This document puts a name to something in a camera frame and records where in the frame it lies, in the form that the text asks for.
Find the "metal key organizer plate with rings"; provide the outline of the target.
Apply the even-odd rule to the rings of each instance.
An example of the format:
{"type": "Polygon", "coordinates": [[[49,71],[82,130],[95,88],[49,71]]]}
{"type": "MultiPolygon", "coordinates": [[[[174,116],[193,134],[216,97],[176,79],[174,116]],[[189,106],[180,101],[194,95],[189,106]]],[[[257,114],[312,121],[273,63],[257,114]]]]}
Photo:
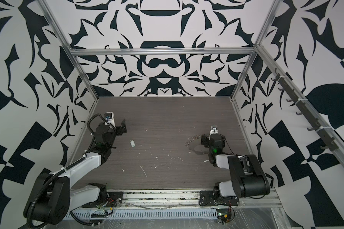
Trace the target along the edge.
{"type": "Polygon", "coordinates": [[[191,153],[195,153],[197,155],[207,155],[209,153],[208,148],[206,148],[202,143],[202,136],[201,135],[194,135],[185,143],[185,146],[188,148],[188,151],[191,153]]]}

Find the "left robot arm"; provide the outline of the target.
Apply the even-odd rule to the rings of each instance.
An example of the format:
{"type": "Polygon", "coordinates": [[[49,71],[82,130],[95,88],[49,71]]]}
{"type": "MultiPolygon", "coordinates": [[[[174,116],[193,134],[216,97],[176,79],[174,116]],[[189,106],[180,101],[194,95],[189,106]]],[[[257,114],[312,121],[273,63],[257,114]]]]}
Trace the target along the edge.
{"type": "Polygon", "coordinates": [[[95,130],[90,126],[92,119],[88,120],[92,140],[79,160],[57,172],[42,173],[37,177],[24,208],[28,228],[56,225],[79,207],[91,203],[102,208],[108,203],[105,185],[90,183],[81,189],[72,189],[81,178],[109,159],[116,137],[127,133],[126,120],[116,126],[112,112],[106,113],[101,120],[95,130]]]}

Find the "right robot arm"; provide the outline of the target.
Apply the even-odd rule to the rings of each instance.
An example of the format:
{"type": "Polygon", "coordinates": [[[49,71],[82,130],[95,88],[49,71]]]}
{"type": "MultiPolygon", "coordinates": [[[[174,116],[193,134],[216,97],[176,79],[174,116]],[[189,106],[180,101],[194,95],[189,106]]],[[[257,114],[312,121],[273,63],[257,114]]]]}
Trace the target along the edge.
{"type": "Polygon", "coordinates": [[[215,185],[214,192],[218,198],[250,198],[270,194],[270,184],[256,155],[225,152],[226,138],[222,134],[202,135],[201,144],[208,149],[209,162],[216,168],[227,169],[230,174],[229,181],[215,185]]]}

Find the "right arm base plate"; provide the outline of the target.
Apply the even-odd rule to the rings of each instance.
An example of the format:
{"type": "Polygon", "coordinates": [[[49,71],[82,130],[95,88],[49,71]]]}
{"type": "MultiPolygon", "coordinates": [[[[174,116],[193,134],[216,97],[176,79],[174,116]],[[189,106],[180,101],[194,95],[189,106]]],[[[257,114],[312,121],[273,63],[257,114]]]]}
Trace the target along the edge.
{"type": "Polygon", "coordinates": [[[217,192],[212,190],[201,190],[199,192],[199,206],[201,207],[215,207],[215,206],[231,206],[235,207],[239,205],[239,198],[222,197],[217,192]]]}

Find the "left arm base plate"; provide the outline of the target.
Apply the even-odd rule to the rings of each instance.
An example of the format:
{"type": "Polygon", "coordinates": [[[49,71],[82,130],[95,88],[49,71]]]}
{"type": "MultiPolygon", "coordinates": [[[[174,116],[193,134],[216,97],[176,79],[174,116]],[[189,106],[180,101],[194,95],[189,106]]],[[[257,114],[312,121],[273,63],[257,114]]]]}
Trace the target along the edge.
{"type": "Polygon", "coordinates": [[[97,208],[100,204],[102,204],[103,207],[116,207],[117,205],[120,205],[123,201],[123,192],[122,191],[112,191],[107,192],[107,195],[105,198],[98,199],[94,202],[87,203],[82,206],[82,208],[97,208]]]}

